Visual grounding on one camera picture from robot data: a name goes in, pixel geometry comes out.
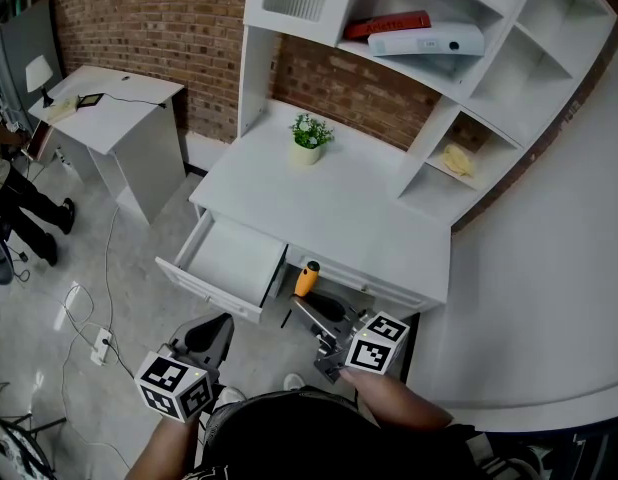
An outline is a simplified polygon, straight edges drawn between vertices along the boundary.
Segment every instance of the potted plant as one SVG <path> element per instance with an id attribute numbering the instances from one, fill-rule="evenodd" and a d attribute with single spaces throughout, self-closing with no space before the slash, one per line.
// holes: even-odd
<path id="1" fill-rule="evenodd" d="M 322 146 L 333 140 L 333 130 L 327 128 L 327 123 L 309 114 L 299 114 L 291 130 L 291 159 L 298 165 L 315 164 L 322 153 Z"/>

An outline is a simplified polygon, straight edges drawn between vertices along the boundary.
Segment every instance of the white curved wall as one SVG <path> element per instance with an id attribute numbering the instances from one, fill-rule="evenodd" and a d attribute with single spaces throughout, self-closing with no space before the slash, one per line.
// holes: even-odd
<path id="1" fill-rule="evenodd" d="M 455 237 L 409 385 L 485 430 L 618 416 L 618 52 L 525 176 Z"/>

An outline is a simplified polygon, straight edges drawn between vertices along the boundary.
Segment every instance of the white projector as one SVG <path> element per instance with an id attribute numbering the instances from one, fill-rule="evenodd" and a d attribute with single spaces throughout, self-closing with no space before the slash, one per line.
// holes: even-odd
<path id="1" fill-rule="evenodd" d="M 471 23 L 437 22 L 431 28 L 395 30 L 369 36 L 375 57 L 409 54 L 484 55 L 485 38 Z"/>

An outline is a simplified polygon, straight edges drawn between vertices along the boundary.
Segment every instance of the white table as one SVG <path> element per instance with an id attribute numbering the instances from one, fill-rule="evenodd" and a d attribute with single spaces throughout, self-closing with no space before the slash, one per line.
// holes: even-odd
<path id="1" fill-rule="evenodd" d="M 82 66 L 49 94 L 106 93 L 97 105 L 53 124 L 63 153 L 81 179 L 99 172 L 118 204 L 151 223 L 185 177 L 171 97 L 180 84 L 94 66 Z M 164 103 L 166 108 L 138 102 Z M 29 113 L 47 122 L 42 99 Z"/>
<path id="2" fill-rule="evenodd" d="M 174 261 L 157 258 L 160 267 L 254 322 L 283 258 L 301 268 L 317 260 L 321 277 L 414 313 L 444 303 L 450 229 L 388 194 L 402 153 L 329 122 L 336 142 L 315 165 L 294 166 L 289 124 L 298 111 L 269 101 L 190 196 L 201 219 Z"/>

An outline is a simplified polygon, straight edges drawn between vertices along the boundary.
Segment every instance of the orange bottle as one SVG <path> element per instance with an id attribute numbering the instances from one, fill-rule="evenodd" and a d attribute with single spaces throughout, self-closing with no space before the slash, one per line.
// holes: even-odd
<path id="1" fill-rule="evenodd" d="M 294 295 L 298 297 L 304 297 L 316 284 L 318 280 L 318 272 L 320 272 L 320 265 L 317 261 L 310 261 L 307 266 L 302 269 L 296 281 L 296 291 Z"/>

